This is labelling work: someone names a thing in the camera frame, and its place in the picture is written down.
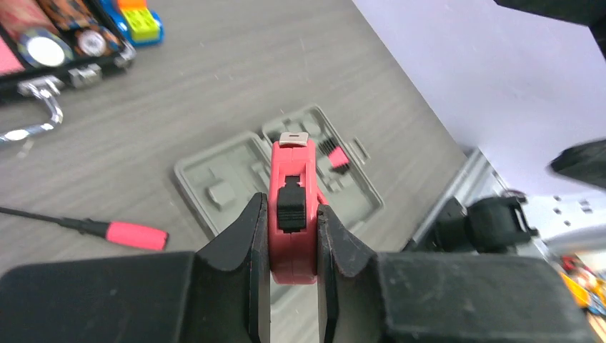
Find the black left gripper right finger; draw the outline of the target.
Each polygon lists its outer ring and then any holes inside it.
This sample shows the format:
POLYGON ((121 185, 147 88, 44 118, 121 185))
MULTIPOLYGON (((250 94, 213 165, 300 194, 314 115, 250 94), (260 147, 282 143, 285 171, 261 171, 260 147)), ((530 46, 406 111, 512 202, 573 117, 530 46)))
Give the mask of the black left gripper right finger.
POLYGON ((376 252, 318 209, 321 342, 595 342, 559 274, 508 254, 376 252))

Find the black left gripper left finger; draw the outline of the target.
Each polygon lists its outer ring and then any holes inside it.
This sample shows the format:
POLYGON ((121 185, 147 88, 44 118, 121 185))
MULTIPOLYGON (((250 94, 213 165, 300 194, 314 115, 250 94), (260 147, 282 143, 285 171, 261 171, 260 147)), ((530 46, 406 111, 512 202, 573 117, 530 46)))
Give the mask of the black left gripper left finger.
POLYGON ((196 252, 30 264, 1 277, 3 342, 268 342, 267 196, 196 252))

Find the grey plastic tool case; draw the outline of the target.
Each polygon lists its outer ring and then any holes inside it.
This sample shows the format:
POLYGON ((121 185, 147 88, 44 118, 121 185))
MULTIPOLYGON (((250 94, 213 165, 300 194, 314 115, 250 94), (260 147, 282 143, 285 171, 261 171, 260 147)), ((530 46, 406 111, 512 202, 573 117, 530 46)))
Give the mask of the grey plastic tool case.
POLYGON ((345 175, 321 172, 317 182, 342 223, 358 232, 383 209, 384 202, 363 171, 368 155, 357 139, 344 140, 324 112, 311 105, 245 131, 178 161, 174 173, 199 223, 215 237, 241 213, 252 195, 268 192, 272 145, 285 131, 304 131, 317 145, 334 137, 350 160, 345 175))

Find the red handled screwdriver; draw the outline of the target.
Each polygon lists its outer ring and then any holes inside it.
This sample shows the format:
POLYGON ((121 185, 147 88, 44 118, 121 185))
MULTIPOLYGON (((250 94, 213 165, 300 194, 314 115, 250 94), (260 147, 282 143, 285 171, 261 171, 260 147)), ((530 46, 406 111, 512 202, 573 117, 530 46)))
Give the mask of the red handled screwdriver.
POLYGON ((150 251, 163 251, 169 241, 169 234, 163 230, 128 222, 101 222, 92 219, 51 217, 44 214, 26 212, 19 209, 1 207, 2 214, 14 215, 44 222, 55 223, 82 234, 100 237, 113 244, 150 251))

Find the red tape measure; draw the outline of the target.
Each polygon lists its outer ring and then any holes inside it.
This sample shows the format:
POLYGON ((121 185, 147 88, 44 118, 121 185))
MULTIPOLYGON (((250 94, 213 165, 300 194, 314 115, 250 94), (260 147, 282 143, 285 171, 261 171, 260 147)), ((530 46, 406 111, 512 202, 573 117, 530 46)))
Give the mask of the red tape measure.
POLYGON ((317 280, 316 145, 306 132, 284 132, 272 145, 268 195, 269 263, 278 284, 317 280))

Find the red black bit holder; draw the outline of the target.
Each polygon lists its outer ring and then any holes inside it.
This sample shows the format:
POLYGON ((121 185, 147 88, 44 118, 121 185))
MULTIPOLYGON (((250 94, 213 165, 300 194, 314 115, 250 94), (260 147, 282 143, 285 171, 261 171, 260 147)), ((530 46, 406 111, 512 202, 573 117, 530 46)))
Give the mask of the red black bit holder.
POLYGON ((334 137, 324 139, 318 143, 317 157, 317 167, 325 174, 331 172, 345 175, 350 170, 349 157, 334 137))

